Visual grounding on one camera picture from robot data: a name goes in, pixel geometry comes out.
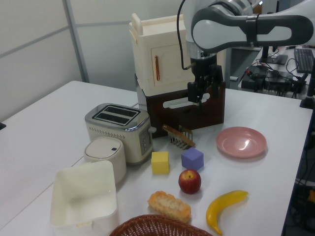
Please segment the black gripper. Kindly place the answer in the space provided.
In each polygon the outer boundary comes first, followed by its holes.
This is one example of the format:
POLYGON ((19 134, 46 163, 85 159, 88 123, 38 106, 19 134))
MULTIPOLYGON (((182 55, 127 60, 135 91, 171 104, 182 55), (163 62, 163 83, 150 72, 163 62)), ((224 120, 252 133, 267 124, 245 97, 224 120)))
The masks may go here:
POLYGON ((202 111, 202 103, 209 99, 204 85, 212 85, 213 98, 219 98, 220 84, 223 82, 222 68, 218 65, 217 54, 190 59, 194 82, 188 83, 188 101, 197 104, 202 111))

